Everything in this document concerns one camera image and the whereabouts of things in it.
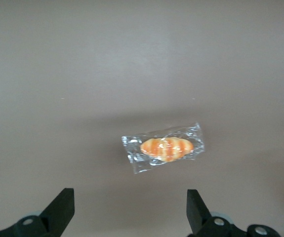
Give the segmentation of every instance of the metal screw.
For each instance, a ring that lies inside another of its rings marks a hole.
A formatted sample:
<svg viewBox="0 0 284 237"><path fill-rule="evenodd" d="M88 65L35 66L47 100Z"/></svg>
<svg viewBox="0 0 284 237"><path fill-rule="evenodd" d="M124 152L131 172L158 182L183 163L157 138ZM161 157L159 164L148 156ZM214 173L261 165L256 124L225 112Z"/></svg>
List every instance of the metal screw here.
<svg viewBox="0 0 284 237"><path fill-rule="evenodd" d="M256 231L256 233L258 233L258 234L260 234L262 236L265 236L267 234L267 231L264 228L260 227L260 226L256 227L255 231Z"/></svg>
<svg viewBox="0 0 284 237"><path fill-rule="evenodd" d="M32 222L33 222L33 219L26 219L26 220L22 223L22 225L26 226L26 225L31 224Z"/></svg>
<svg viewBox="0 0 284 237"><path fill-rule="evenodd" d="M224 224L225 224L224 221L220 218L216 218L214 220L214 223L217 224L218 226L224 226Z"/></svg>

